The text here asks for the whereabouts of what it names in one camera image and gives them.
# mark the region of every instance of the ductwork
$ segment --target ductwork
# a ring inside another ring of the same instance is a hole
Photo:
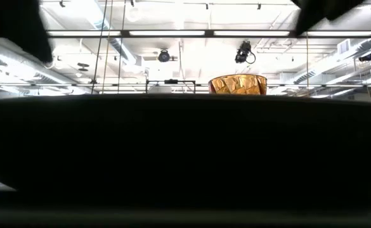
[[[15,69],[17,72],[13,72],[15,75],[18,73],[31,73],[41,75],[47,79],[52,80],[55,83],[60,84],[76,84],[77,82],[59,73],[56,73],[50,69],[43,67],[40,63],[36,63],[24,56],[21,56],[6,47],[0,45],[0,60],[5,63],[9,69]],[[89,88],[80,88],[84,92],[91,93]]]
[[[357,42],[357,44],[354,45],[352,44],[350,50],[342,54],[339,54],[337,51],[334,51],[333,53],[326,56],[323,60],[316,63],[314,67],[310,68],[308,73],[306,69],[298,72],[293,77],[292,81],[294,84],[299,84],[305,81],[306,79],[312,78],[327,70],[330,70],[334,67],[341,65],[342,60],[348,58],[361,57],[362,55],[367,54],[368,52],[371,52],[371,39]]]
[[[98,30],[109,30],[113,29],[108,20],[103,20],[103,12],[98,4],[97,0],[81,0],[79,1],[78,7],[86,14],[86,18],[92,24],[92,26]],[[122,56],[124,63],[128,65],[139,65],[141,66],[141,57],[135,56],[128,50],[125,45],[122,44],[121,39],[109,38],[109,44],[113,49]]]

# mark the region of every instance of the gold object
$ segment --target gold object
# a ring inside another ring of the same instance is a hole
[[[267,79],[260,75],[226,75],[208,83],[211,94],[257,94],[266,95]]]

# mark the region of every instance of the ceiling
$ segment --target ceiling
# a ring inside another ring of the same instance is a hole
[[[82,0],[63,1],[63,4],[65,7],[61,7],[58,0],[41,1],[41,15],[48,30],[94,30],[89,18],[96,15],[81,10]],[[299,13],[289,0],[137,0],[134,7],[130,1],[126,1],[125,5],[122,0],[98,0],[98,4],[101,12],[106,6],[105,19],[116,30],[292,30]],[[324,20],[315,28],[371,30],[370,6],[358,7],[335,23]],[[157,79],[196,80],[202,84],[221,75],[257,73],[267,77],[269,84],[276,84],[283,82],[282,75],[306,69],[307,62],[309,67],[315,65],[336,51],[338,43],[343,40],[248,39],[256,55],[256,62],[249,65],[236,64],[234,61],[238,47],[246,41],[243,38],[123,39],[121,42],[131,53],[144,59],[139,67],[120,64],[119,53],[106,39],[52,39],[56,60],[51,69],[85,84],[94,76],[97,82],[106,84],[145,83],[148,73],[149,77],[158,75]],[[7,45],[1,39],[0,44]],[[9,48],[23,54],[13,46]],[[161,49],[167,49],[171,56],[176,57],[176,61],[160,63],[157,56]],[[78,63],[88,64],[88,71],[80,72]],[[354,63],[346,61],[325,73],[338,77],[353,71],[354,67]]]

